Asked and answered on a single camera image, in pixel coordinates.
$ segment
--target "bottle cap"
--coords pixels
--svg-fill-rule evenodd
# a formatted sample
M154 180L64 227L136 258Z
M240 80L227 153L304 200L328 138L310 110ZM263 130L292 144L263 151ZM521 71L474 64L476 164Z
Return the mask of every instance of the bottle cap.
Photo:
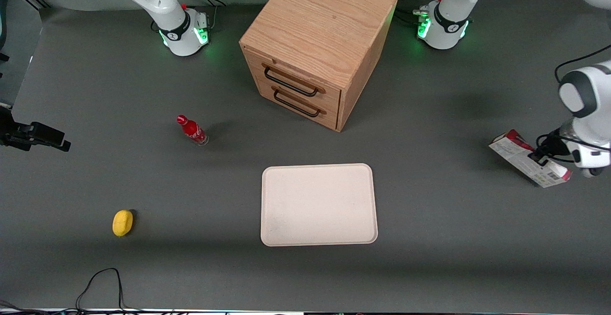
M176 122L179 123L181 126L187 124L188 121L189 119L187 119L187 117L185 117L184 115L179 115L178 117L176 117Z

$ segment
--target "plastic tray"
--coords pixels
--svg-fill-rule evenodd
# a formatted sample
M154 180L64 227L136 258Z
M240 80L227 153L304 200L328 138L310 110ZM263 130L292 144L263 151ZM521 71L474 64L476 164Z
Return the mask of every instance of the plastic tray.
M265 245L349 245L378 238L368 165L269 167L262 180Z

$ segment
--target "black metal handle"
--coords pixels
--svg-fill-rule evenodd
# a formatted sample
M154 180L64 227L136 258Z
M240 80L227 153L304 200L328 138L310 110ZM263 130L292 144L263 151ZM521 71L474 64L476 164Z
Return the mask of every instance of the black metal handle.
M276 90L274 91L274 99L275 99L275 100L278 100L278 101L279 101L279 102L281 102L282 104L284 104L284 105L286 105L286 106L288 106L288 107L290 107L290 108L292 108L292 109L294 109L294 110L296 110L296 111L299 111L299 112L303 113L304 115L306 115L306 116L308 116L308 117L312 117L312 118L314 118L314 117L317 117L318 115L320 115L320 110L316 110L316 113L309 113L309 112L308 112L308 111L306 111L306 110L301 110L301 108L298 108L297 106L295 106L295 105L293 105L293 104L289 103L288 101L280 99L280 98L278 97L278 93L279 93L279 91L276 89Z
M273 76L269 75L269 67L266 67L266 68L265 68L264 75L265 75L265 77L266 77L266 78L268 78L269 80L271 80L271 81L273 81L273 82L275 82L275 83L279 83L279 84L281 84L281 85L282 85L282 86L284 86L284 87L290 88L290 89L292 89L293 91L295 91L295 92L299 93L300 95L302 95L302 94L303 94L303 95L305 95L306 97L314 97L314 95L316 95L316 93L318 93L318 88L315 88L313 92L306 92L306 91L302 91L301 89L299 89L299 88L297 88L297 87L293 86L293 85L292 85L292 84L290 84L290 83L286 83L286 82L283 82L282 80L280 80L280 79L278 79L278 78L274 78Z

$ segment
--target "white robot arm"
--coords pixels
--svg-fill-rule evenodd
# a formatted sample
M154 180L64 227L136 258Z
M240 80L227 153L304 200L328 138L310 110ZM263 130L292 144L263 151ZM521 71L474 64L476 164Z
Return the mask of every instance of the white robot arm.
M478 0L433 0L415 10L422 17L417 37L433 48L454 47L463 38L468 17Z
M164 44L177 56L196 53L208 43L208 18L194 9L183 9L178 0L133 0L157 26Z
M611 10L611 0L585 0L594 7ZM558 93L573 118L546 139L533 160L544 156L572 156L585 176L596 176L611 165L611 60L567 73Z

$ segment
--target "wood grain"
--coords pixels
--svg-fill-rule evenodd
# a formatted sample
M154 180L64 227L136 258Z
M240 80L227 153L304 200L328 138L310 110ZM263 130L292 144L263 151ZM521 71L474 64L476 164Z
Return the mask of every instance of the wood grain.
M269 0L240 39L259 93L340 132L378 63L397 0ZM264 75L303 91L307 97Z
M397 0L269 0L240 42L342 89Z
M384 42L386 41L386 34L388 34L388 29L390 28L393 13L394 10L386 18L386 21L384 21L384 24L382 25L382 28L380 29L380 32L373 45L371 45L371 48L365 55L363 62L353 78L350 91L343 93L344 96L340 101L340 109L337 118L338 132L342 131L350 113L352 113L352 110L356 105L356 101L360 97L360 93L365 88L373 69L375 69L376 65L378 64L380 55L382 55L382 49L384 48Z

